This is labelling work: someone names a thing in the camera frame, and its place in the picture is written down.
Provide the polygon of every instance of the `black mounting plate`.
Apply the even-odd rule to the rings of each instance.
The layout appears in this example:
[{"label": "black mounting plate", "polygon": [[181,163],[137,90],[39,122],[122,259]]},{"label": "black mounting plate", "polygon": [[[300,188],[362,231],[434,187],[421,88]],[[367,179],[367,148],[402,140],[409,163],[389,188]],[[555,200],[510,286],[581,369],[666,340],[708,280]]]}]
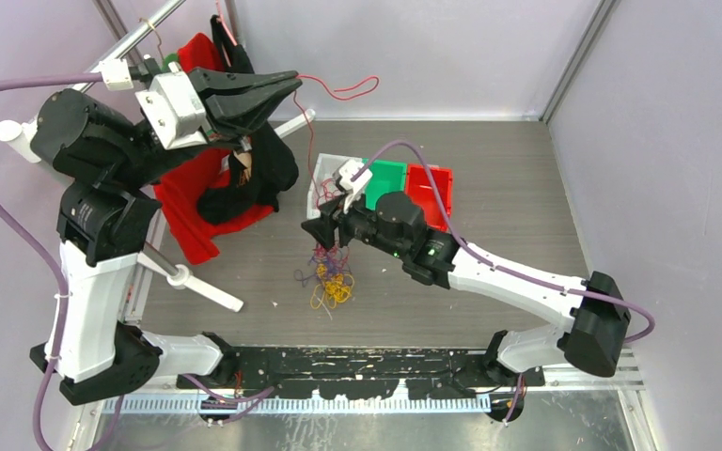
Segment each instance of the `black mounting plate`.
[{"label": "black mounting plate", "polygon": [[[233,347],[245,395],[275,387],[275,396],[308,399],[390,397],[404,381],[411,399],[475,397],[494,384],[482,366],[485,350],[406,348]],[[510,386],[516,384],[515,377]],[[526,386],[545,384],[541,368]],[[192,388],[179,380],[179,388]]]}]

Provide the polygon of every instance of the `tangled wire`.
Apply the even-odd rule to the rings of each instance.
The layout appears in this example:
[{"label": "tangled wire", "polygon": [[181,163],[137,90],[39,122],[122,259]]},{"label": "tangled wire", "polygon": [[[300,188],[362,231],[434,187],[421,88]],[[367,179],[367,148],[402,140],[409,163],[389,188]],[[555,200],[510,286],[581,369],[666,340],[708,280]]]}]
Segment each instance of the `tangled wire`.
[{"label": "tangled wire", "polygon": [[318,282],[309,300],[311,308],[317,310],[326,306],[334,309],[352,298],[355,279],[347,264],[349,257],[349,248],[338,249],[334,246],[325,249],[316,244],[308,261],[308,266],[314,264],[314,273],[306,277],[300,270],[294,272],[294,279],[303,287],[307,287],[312,279]]}]

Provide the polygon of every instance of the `wire bundle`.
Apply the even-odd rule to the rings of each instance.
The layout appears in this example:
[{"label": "wire bundle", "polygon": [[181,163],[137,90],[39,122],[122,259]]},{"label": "wire bundle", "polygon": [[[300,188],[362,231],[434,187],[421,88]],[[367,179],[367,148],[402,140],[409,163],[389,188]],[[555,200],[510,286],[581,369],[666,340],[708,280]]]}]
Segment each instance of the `wire bundle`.
[{"label": "wire bundle", "polygon": [[294,272],[294,279],[307,287],[314,279],[317,285],[311,293],[309,304],[314,310],[320,307],[336,308],[340,303],[346,303],[353,296],[355,279],[350,271],[347,260],[350,258],[350,249],[339,249],[334,246],[325,249],[319,244],[314,246],[314,252],[308,261],[308,266],[316,263],[314,273],[305,277],[303,272]]},{"label": "wire bundle", "polygon": [[317,185],[317,183],[314,183],[314,186],[317,187],[317,193],[314,196],[314,208],[318,209],[320,205],[324,204],[325,202],[334,200],[337,198],[337,196],[341,195],[341,191],[339,188],[337,188],[336,184],[334,183],[334,180],[331,178],[325,179]]}]

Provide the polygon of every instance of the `white bracket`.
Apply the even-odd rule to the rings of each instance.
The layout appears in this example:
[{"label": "white bracket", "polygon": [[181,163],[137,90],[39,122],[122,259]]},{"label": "white bracket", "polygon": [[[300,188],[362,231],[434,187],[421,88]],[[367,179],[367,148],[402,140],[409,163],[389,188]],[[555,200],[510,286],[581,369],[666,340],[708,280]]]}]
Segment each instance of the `white bracket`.
[{"label": "white bracket", "polygon": [[214,285],[210,285],[193,276],[192,270],[190,270],[184,265],[176,265],[176,269],[178,270],[178,272],[170,275],[165,272],[165,270],[163,270],[161,266],[156,264],[156,262],[151,260],[150,257],[148,257],[145,253],[140,253],[139,258],[137,259],[137,263],[153,272],[159,273],[166,277],[167,283],[170,284],[170,286],[172,286],[173,288],[189,288],[195,293],[203,296],[204,298],[219,303],[228,310],[234,312],[239,312],[240,310],[242,310],[244,303],[240,299],[235,298],[234,296],[231,296],[230,294],[224,292],[222,289],[217,288]]},{"label": "white bracket", "polygon": [[32,152],[32,138],[37,134],[37,122],[19,124],[14,120],[0,122],[0,141],[7,143],[30,163],[39,163],[40,158]]},{"label": "white bracket", "polygon": [[98,63],[96,71],[101,73],[106,88],[110,91],[125,91],[134,88],[129,63],[125,59],[107,59]]},{"label": "white bracket", "polygon": [[366,170],[361,174],[355,181],[352,180],[355,174],[364,167],[364,164],[357,160],[348,160],[342,166],[339,167],[336,174],[334,174],[334,180],[336,181],[337,188],[347,194],[344,198],[344,205],[342,206],[343,211],[346,213],[350,206],[355,202],[355,199],[361,197],[364,190],[367,188],[369,181],[372,180],[372,171]]},{"label": "white bracket", "polygon": [[317,113],[311,108],[308,108],[305,117],[303,115],[295,116],[293,119],[275,127],[275,133],[283,139],[305,127],[308,122],[313,122],[315,117],[317,117]]}]

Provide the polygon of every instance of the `black fabric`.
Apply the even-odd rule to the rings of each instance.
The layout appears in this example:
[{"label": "black fabric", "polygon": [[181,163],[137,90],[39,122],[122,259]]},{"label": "black fabric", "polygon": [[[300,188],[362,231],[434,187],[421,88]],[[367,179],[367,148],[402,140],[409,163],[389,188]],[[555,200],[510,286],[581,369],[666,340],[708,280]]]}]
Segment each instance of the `black fabric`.
[{"label": "black fabric", "polygon": [[[233,45],[223,26],[212,17],[212,41],[227,72],[255,73],[241,45]],[[231,61],[228,67],[226,54]],[[270,205],[278,211],[277,195],[297,181],[299,171],[291,149],[267,123],[250,135],[252,147],[250,179],[243,179],[244,165],[228,157],[230,182],[224,188],[209,188],[197,201],[197,212],[211,224],[222,224],[246,212],[253,204]]]}]

